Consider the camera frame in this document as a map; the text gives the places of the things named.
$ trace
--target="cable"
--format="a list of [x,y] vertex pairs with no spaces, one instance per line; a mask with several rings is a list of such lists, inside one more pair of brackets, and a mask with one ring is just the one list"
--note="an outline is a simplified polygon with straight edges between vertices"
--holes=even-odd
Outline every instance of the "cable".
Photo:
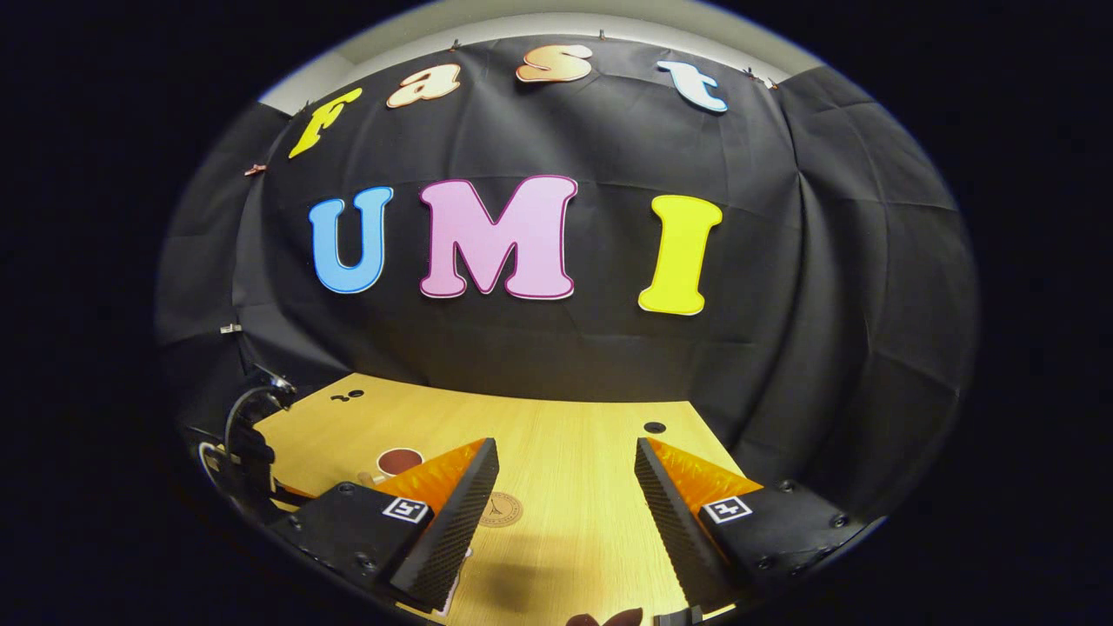
[[232,410],[228,411],[228,417],[227,419],[225,419],[224,422],[224,449],[226,452],[228,452],[229,456],[232,454],[232,448],[228,446],[228,440],[232,438],[232,422],[236,420],[236,413],[239,412],[239,409],[240,407],[244,405],[244,402],[247,402],[248,398],[260,391],[270,391],[270,388],[253,387],[252,389],[245,391],[244,394],[240,395],[238,400],[236,400],[236,403],[232,405]]
[[220,441],[220,436],[213,434],[211,432],[209,432],[207,430],[201,430],[201,429],[199,429],[199,428],[197,428],[195,426],[187,426],[186,429],[187,430],[191,430],[191,431],[194,431],[194,432],[196,432],[198,434],[204,434],[205,437],[208,437],[209,439],[211,439],[213,441],[216,441],[217,443],[223,443]]
[[216,446],[213,446],[211,443],[209,443],[207,441],[201,441],[200,443],[197,444],[197,458],[200,459],[200,461],[201,461],[201,469],[205,470],[205,476],[209,477],[209,480],[213,481],[213,485],[217,486],[216,485],[216,479],[213,478],[213,472],[209,471],[208,463],[205,462],[205,450],[211,450],[211,451],[214,451],[214,452],[216,452],[218,454],[224,454],[224,452],[219,448],[217,448]]

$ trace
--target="black bracket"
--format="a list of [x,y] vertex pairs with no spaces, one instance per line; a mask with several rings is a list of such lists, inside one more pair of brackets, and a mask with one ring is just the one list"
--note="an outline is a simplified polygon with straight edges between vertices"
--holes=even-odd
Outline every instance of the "black bracket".
[[865,525],[814,491],[781,481],[705,505],[699,520],[731,567],[764,596],[795,585]]

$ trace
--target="yellow letter i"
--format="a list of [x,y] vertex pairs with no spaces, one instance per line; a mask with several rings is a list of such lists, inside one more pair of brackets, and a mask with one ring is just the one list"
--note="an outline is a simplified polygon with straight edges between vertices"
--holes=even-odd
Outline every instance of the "yellow letter i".
[[654,313],[695,315],[703,310],[699,274],[711,227],[722,222],[722,211],[691,196],[657,196],[653,213],[661,218],[661,248],[649,288],[638,305]]

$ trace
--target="round logo stamp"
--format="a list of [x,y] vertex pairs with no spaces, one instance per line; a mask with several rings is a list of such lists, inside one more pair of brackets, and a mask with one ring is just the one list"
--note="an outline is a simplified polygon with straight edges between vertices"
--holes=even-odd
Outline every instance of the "round logo stamp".
[[522,502],[510,493],[492,491],[480,524],[490,528],[510,526],[522,517]]

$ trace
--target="white wall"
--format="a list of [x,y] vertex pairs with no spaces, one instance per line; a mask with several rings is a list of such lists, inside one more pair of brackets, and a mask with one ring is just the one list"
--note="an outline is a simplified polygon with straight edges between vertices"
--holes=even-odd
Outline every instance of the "white wall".
[[306,101],[313,101],[347,81],[344,77],[355,65],[335,51],[325,52],[275,85],[259,101],[294,115]]
[[[594,11],[605,10],[612,14]],[[690,0],[442,0],[371,28],[307,63],[259,101],[288,114],[352,81],[437,50],[525,35],[631,39],[781,81],[823,61],[722,9]]]
[[427,35],[355,65],[352,71],[344,77],[343,81],[334,85],[333,88],[343,87],[348,82],[403,61],[437,50],[446,50],[457,39],[461,46],[463,46],[470,42],[526,35],[587,35],[598,37],[600,29],[604,31],[608,38],[631,39],[662,48],[690,52],[740,70],[752,67],[754,74],[762,79],[771,78],[780,82],[791,76],[788,70],[781,69],[768,60],[759,59],[718,41],[659,23],[598,13],[531,13],[496,18]]

